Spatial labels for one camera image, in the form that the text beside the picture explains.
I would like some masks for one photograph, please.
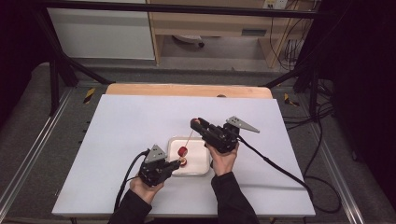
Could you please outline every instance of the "wall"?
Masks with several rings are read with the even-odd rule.
[[[154,60],[147,12],[49,8],[49,15],[62,48],[70,57]]]

